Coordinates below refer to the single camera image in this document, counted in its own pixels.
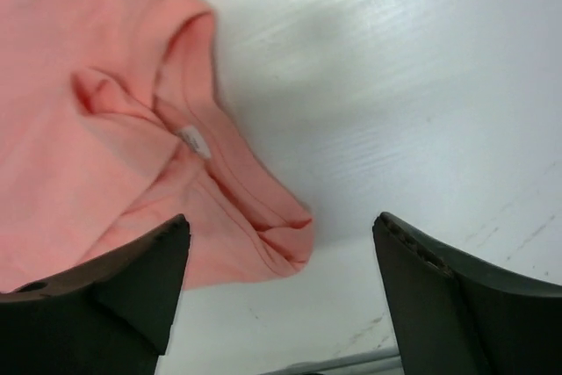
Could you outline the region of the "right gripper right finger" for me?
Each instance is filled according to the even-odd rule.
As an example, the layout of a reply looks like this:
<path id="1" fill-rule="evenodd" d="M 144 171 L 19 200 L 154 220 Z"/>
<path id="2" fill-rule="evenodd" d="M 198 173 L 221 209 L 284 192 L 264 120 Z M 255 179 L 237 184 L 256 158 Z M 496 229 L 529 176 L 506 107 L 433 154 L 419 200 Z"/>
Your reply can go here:
<path id="1" fill-rule="evenodd" d="M 561 287 L 503 269 L 390 213 L 378 267 L 406 374 L 559 374 Z"/>

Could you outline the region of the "salmon pink t-shirt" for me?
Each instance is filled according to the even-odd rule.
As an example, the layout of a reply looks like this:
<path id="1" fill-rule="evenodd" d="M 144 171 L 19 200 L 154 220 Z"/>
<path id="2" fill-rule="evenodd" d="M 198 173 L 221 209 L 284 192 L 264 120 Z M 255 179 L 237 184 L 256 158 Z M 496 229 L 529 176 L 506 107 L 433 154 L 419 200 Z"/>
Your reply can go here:
<path id="1" fill-rule="evenodd" d="M 214 89 L 203 0 L 1 0 L 1 288 L 191 226 L 188 289 L 287 278 L 309 212 Z"/>

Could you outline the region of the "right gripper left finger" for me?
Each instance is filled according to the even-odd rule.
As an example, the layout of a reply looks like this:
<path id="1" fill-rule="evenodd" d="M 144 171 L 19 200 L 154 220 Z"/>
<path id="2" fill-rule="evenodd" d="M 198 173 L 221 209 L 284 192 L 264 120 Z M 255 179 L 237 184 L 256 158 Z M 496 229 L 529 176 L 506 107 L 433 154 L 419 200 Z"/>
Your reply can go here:
<path id="1" fill-rule="evenodd" d="M 1 296 L 3 374 L 153 374 L 191 242 L 182 214 L 139 239 Z"/>

